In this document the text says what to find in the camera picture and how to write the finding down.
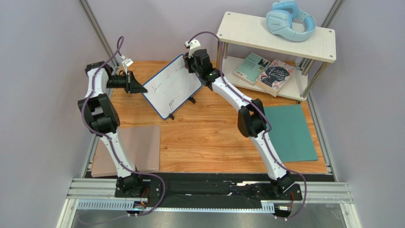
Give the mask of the blue framed whiteboard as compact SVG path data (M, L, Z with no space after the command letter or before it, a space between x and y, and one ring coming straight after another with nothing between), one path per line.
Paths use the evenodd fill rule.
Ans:
M183 57L183 54L176 57L143 84L147 89L143 96L164 120L202 87L198 76L185 68Z

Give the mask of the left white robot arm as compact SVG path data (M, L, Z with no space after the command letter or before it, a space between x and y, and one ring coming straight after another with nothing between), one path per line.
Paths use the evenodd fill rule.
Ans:
M77 102L82 121L88 130L98 136L106 146L116 168L116 196L130 195L140 197L146 192L134 163L126 154L121 142L120 119L114 108L107 89L123 88L127 92L144 92L145 89L134 79L132 73L114 75L112 67L105 61L89 64L85 68L89 82L85 98Z

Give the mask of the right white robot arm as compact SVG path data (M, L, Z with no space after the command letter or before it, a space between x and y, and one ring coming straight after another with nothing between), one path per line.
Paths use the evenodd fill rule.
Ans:
M233 86L220 70L212 66L205 49L187 52L183 59L189 73L195 73L204 86L222 96L238 112L238 129L258 150L271 179L273 193L277 197L293 196L295 183L270 141L266 131L270 124L262 101L251 99Z

